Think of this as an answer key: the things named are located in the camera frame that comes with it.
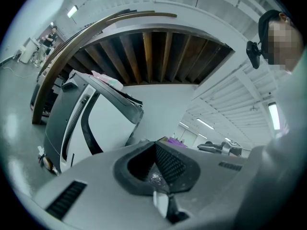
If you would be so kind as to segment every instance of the cable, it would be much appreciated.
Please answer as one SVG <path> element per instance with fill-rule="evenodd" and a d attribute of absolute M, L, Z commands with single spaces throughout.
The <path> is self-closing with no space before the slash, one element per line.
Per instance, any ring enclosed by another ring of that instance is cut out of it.
<path fill-rule="evenodd" d="M 12 71 L 12 73 L 13 73 L 16 77 L 18 77 L 18 78 L 26 79 L 26 78 L 29 78 L 29 77 L 32 77 L 32 76 L 33 76 L 33 75 L 29 75 L 29 76 L 26 76 L 26 77 L 22 77 L 22 76 L 17 75 L 10 67 L 2 67 L 2 68 L 3 68 L 3 69 L 6 69 L 6 68 L 10 69 L 10 70 Z"/>

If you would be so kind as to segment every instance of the black grille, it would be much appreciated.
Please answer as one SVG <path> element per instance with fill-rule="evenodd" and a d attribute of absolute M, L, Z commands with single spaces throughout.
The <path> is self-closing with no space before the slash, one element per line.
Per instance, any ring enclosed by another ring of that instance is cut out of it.
<path fill-rule="evenodd" d="M 186 170 L 186 165 L 171 153 L 156 145 L 156 164 L 167 183 L 178 179 Z"/>
<path fill-rule="evenodd" d="M 240 171 L 242 169 L 242 165 L 239 164 L 233 164 L 233 163 L 228 163 L 228 162 L 220 162 L 219 166 L 222 166 L 224 168 L 233 170 L 233 171 Z"/>
<path fill-rule="evenodd" d="M 62 219 L 73 203 L 77 200 L 86 184 L 82 182 L 71 183 L 63 193 L 46 209 L 55 218 Z"/>

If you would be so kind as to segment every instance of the workshop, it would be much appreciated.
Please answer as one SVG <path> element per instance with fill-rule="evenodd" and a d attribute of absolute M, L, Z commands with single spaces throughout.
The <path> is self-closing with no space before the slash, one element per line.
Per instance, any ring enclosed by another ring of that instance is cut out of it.
<path fill-rule="evenodd" d="M 291 223 L 307 50 L 290 0 L 18 1 L 0 45 L 7 214 L 68 230 Z"/>

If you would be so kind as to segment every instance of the curved wooden arch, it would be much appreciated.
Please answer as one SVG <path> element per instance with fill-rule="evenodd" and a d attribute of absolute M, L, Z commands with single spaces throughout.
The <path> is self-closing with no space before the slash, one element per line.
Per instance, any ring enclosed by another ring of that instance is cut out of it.
<path fill-rule="evenodd" d="M 167 16 L 167 17 L 177 17 L 173 13 L 162 13 L 162 12 L 141 12 L 141 13 L 129 13 L 130 10 L 123 10 L 114 13 L 110 16 L 105 17 L 97 21 L 96 23 L 90 25 L 84 30 L 80 31 L 71 38 L 71 40 L 63 44 L 63 47 L 58 50 L 58 54 L 54 54 L 54 62 L 50 67 L 49 72 L 46 74 L 44 81 L 42 82 L 33 107 L 32 124 L 39 124 L 44 110 L 44 105 L 47 100 L 47 94 L 50 92 L 54 81 L 57 76 L 61 73 L 69 59 L 77 53 L 80 47 L 82 47 L 87 41 L 89 41 L 93 36 L 95 36 L 100 31 L 104 30 L 107 26 L 124 19 L 130 19 L 135 17 L 145 17 L 145 16 Z"/>

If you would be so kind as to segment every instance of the white machine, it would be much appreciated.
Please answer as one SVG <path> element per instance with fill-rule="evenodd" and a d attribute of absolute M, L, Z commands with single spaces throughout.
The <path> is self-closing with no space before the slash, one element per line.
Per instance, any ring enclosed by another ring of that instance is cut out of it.
<path fill-rule="evenodd" d="M 54 103 L 44 151 L 59 172 L 81 160 L 124 147 L 142 116 L 139 101 L 87 74 L 75 72 Z"/>

